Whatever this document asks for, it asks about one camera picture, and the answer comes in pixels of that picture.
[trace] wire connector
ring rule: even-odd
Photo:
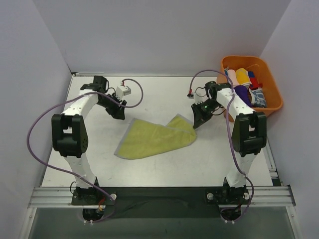
[[[194,94],[192,93],[192,89],[189,90],[187,97],[190,99],[194,99]]]

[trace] cable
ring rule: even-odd
[[[78,99],[80,99],[80,98],[82,98],[82,97],[84,97],[84,96],[87,96],[87,95],[97,94],[97,95],[103,96],[103,97],[109,99],[110,101],[116,103],[117,105],[122,106],[122,107],[125,107],[125,108],[134,108],[134,107],[138,106],[138,105],[142,102],[143,97],[144,97],[144,92],[143,92],[142,86],[140,85],[139,82],[137,82],[136,80],[133,80],[133,79],[124,79],[124,80],[122,80],[122,82],[124,82],[124,81],[133,81],[133,82],[135,82],[135,83],[139,86],[139,88],[141,89],[141,99],[140,99],[140,101],[139,101],[137,104],[135,104],[135,105],[133,105],[133,106],[124,106],[124,105],[121,105],[121,104],[117,103],[117,102],[116,102],[115,100],[113,100],[111,97],[109,97],[109,96],[107,96],[107,95],[105,95],[105,94],[103,94],[103,93],[100,93],[100,92],[88,92],[88,93],[85,93],[85,94],[80,95],[80,96],[78,96],[78,97],[75,97],[75,98],[73,98],[73,99],[71,99],[71,100],[68,100],[68,101],[66,101],[66,102],[56,104],[56,105],[52,106],[51,108],[47,109],[45,112],[43,112],[43,113],[33,122],[33,124],[31,125],[31,127],[30,127],[30,129],[29,129],[29,131],[28,131],[28,133],[27,133],[27,136],[26,136],[26,146],[27,146],[27,149],[28,149],[28,151],[30,152],[30,154],[32,155],[32,157],[33,157],[35,160],[37,160],[39,163],[43,164],[43,165],[46,166],[46,167],[55,169],[55,170],[60,171],[60,172],[64,172],[64,173],[71,174],[71,175],[73,175],[73,176],[75,176],[75,177],[81,179],[83,182],[87,183],[87,184],[90,185],[91,187],[93,187],[93,188],[95,188],[96,190],[98,190],[98,191],[100,191],[101,193],[103,193],[106,197],[108,197],[108,198],[111,200],[111,202],[114,203],[114,205],[115,205],[115,201],[113,200],[113,198],[111,197],[111,195],[109,195],[109,194],[108,194],[106,191],[104,191],[102,188],[100,188],[100,187],[94,185],[93,183],[90,183],[90,182],[87,181],[86,179],[82,178],[81,175],[79,175],[79,174],[77,174],[77,173],[74,173],[74,172],[71,172],[71,171],[68,171],[68,170],[65,170],[65,169],[63,169],[63,168],[58,168],[58,167],[52,166],[52,165],[50,165],[50,164],[48,164],[48,163],[42,161],[40,158],[38,158],[38,157],[35,155],[35,153],[33,152],[32,148],[31,148],[31,145],[30,145],[30,137],[31,137],[32,130],[34,129],[34,127],[36,126],[36,124],[40,121],[40,119],[42,119],[42,118],[43,118],[47,113],[49,113],[51,110],[53,110],[53,109],[55,109],[55,108],[57,108],[57,107],[59,107],[59,106],[63,106],[63,105],[65,105],[65,104],[68,104],[68,103],[70,103],[70,102],[76,101],[76,100],[78,100]],[[102,221],[106,220],[107,218],[111,217],[114,213],[115,213],[115,210],[113,210],[109,215],[103,216],[101,219],[96,220],[96,221],[94,221],[94,222],[95,222],[95,223],[97,223],[97,222],[102,222]]]
[[[114,93],[116,92],[116,90],[115,90],[113,87],[109,87],[108,90],[109,90],[109,89],[114,90]]]
[[[195,94],[197,94],[199,97],[205,97],[206,95],[200,96],[200,95],[197,93],[197,90],[198,90],[198,89],[205,89],[205,87],[197,87],[196,90],[195,90]]]
[[[107,83],[107,87],[105,87],[105,92],[107,92],[110,88],[110,82],[108,80],[106,80],[106,83]]]
[[[240,218],[242,218],[243,215],[245,215],[245,214],[247,213],[247,210],[249,209],[249,206],[251,205],[251,201],[252,201],[252,199],[253,199],[253,196],[254,196],[254,193],[255,193],[255,189],[254,189],[254,185],[253,185],[252,181],[247,177],[246,173],[243,172],[243,171],[240,169],[239,165],[238,165],[238,162],[237,162],[237,159],[236,159],[236,155],[235,155],[234,146],[233,146],[233,142],[232,142],[232,139],[231,139],[231,132],[230,132],[230,126],[229,126],[229,108],[230,108],[231,103],[232,103],[232,102],[234,101],[234,99],[235,99],[235,95],[234,95],[234,84],[233,84],[232,80],[229,78],[229,76],[227,76],[226,74],[224,74],[224,73],[222,73],[222,72],[220,72],[220,71],[216,71],[216,70],[202,70],[202,71],[197,72],[197,73],[193,76],[193,78],[191,79],[190,85],[189,85],[189,93],[191,94],[191,92],[192,92],[191,87],[192,87],[192,84],[193,84],[193,81],[194,81],[195,77],[196,77],[198,74],[200,74],[200,73],[202,73],[202,72],[207,72],[207,71],[216,72],[216,73],[219,73],[219,74],[225,76],[226,79],[227,79],[227,81],[228,81],[228,82],[230,83],[230,85],[231,85],[231,92],[232,92],[232,95],[233,95],[233,96],[232,96],[231,100],[229,101],[229,103],[228,103],[228,105],[227,105],[227,108],[226,108],[226,127],[227,127],[227,134],[228,134],[228,141],[229,141],[230,151],[231,151],[231,154],[232,154],[232,157],[233,157],[233,160],[234,160],[234,163],[235,163],[235,166],[236,166],[238,172],[241,173],[241,174],[246,178],[246,180],[250,183],[251,188],[252,188],[252,193],[251,193],[251,195],[250,195],[250,199],[249,199],[249,201],[248,201],[247,207],[245,208],[245,210],[243,211],[243,213],[242,213],[237,219],[233,220],[233,221],[235,222],[235,221],[239,220]]]
[[[227,78],[228,82],[229,82],[230,85],[231,85],[231,92],[234,92],[234,84],[233,84],[233,82],[231,81],[231,79],[230,79],[227,75],[225,75],[225,73],[222,73],[222,72],[220,72],[220,71],[216,71],[216,70],[211,70],[211,69],[209,69],[209,70],[199,71],[199,72],[197,72],[197,73],[193,76],[193,78],[192,78],[191,81],[190,81],[190,85],[189,85],[189,93],[190,93],[190,94],[191,94],[191,92],[192,92],[191,87],[192,87],[192,85],[193,85],[193,81],[195,80],[196,76],[199,75],[200,73],[207,72],[207,71],[216,72],[216,73],[219,73],[219,74],[222,74],[223,76],[225,76],[225,77]]]
[[[224,112],[225,112],[225,110],[223,110],[221,113],[213,114],[213,116],[219,116],[219,115],[223,114]]]
[[[72,195],[74,195],[74,193],[72,192],[72,185],[73,185],[73,183],[76,183],[76,181],[73,181],[71,184],[70,184],[70,192],[72,193]]]

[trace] black bar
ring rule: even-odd
[[[105,214],[112,218],[217,218],[217,204],[209,202],[207,192],[220,192],[222,187],[102,187],[115,193],[116,204],[108,199]],[[72,198],[72,205],[88,205]]]

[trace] gray floor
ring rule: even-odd
[[[283,208],[250,208],[236,224],[214,219],[113,219],[84,225],[80,209],[38,209],[30,239],[211,238],[293,239]]]

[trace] purple fabric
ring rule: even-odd
[[[246,86],[236,86],[234,89],[236,94],[242,99],[242,101],[245,102],[246,105],[251,107]]]

